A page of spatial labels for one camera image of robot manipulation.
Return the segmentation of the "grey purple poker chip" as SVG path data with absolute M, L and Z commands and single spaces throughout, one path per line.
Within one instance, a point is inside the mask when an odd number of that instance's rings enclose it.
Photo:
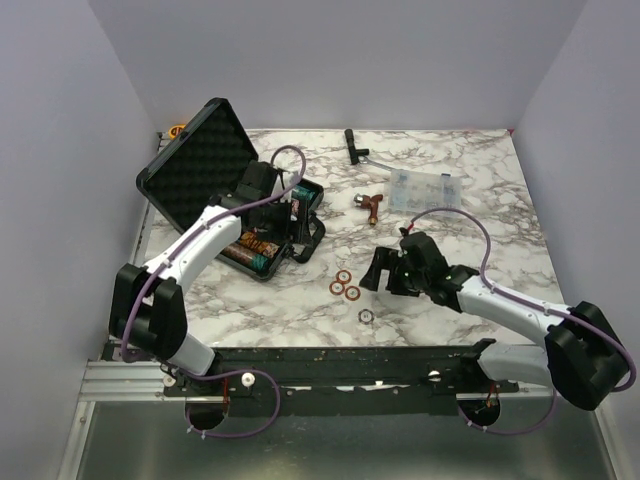
M 358 321 L 362 324 L 371 324 L 374 319 L 375 315 L 369 309 L 363 309 L 358 312 Z

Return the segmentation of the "black poker chip case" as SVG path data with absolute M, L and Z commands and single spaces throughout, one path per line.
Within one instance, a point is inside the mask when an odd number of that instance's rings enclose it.
M 179 232 L 199 218 L 208 205 L 233 208 L 247 198 L 257 181 L 247 168 L 260 160 L 231 104 L 213 98 L 182 133 L 137 176 L 138 190 Z M 315 210 L 324 195 L 321 185 L 301 180 L 291 192 L 299 201 L 299 239 L 287 243 L 261 241 L 247 230 L 249 211 L 241 215 L 241 236 L 218 260 L 250 277 L 271 279 L 285 258 L 308 262 L 325 234 Z

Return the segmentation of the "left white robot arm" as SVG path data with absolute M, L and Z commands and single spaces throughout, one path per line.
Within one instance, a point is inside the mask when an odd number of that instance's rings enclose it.
M 199 218 L 168 249 L 139 267 L 130 263 L 115 277 L 109 333 L 121 340 L 127 363 L 155 358 L 187 373 L 187 382 L 201 395 L 214 393 L 222 380 L 213 364 L 215 351 L 188 332 L 184 293 L 215 257 L 241 236 L 241 215 L 264 206 L 284 206 L 302 180 L 278 171 L 271 163 L 255 162 L 246 172 L 257 185 L 231 209 L 208 205 Z

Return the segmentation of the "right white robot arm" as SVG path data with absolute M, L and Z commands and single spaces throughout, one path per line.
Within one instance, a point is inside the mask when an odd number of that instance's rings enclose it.
M 527 345 L 490 342 L 464 362 L 460 379 L 480 392 L 494 381 L 520 381 L 555 389 L 582 410 L 593 411 L 631 372 L 602 310 L 586 301 L 575 307 L 543 302 L 483 280 L 479 271 L 451 265 L 423 232 L 404 236 L 399 249 L 378 247 L 360 280 L 375 292 L 387 271 L 393 295 L 424 294 L 440 306 L 497 323 L 527 339 Z

